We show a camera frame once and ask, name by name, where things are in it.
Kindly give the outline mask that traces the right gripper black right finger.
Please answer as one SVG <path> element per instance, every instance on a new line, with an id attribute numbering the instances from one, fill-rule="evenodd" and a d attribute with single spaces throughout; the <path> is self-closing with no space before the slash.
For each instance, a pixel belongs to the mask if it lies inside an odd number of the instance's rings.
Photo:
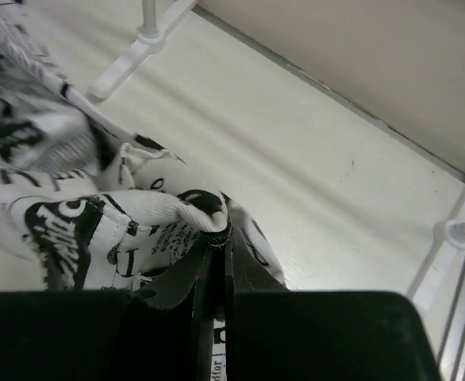
<path id="1" fill-rule="evenodd" d="M 290 291 L 251 255 L 225 249 L 230 380 L 438 380 L 420 316 L 393 291 Z"/>

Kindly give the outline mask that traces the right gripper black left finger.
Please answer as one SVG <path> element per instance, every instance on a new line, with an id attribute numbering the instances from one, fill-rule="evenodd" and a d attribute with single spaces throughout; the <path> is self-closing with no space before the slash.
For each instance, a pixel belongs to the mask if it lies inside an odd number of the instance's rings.
<path id="1" fill-rule="evenodd" d="M 0 380 L 191 380 L 196 241 L 138 291 L 0 292 Z"/>

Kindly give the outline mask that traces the newspaper print trousers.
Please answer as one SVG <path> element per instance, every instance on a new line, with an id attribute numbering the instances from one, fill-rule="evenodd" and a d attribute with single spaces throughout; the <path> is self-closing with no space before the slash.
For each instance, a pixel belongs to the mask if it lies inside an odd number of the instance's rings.
<path id="1" fill-rule="evenodd" d="M 29 35 L 20 1 L 0 1 L 0 292 L 138 291 L 198 240 L 189 357 L 210 376 L 225 305 L 225 249 L 240 229 L 283 286 L 250 216 L 155 141 L 115 125 Z"/>

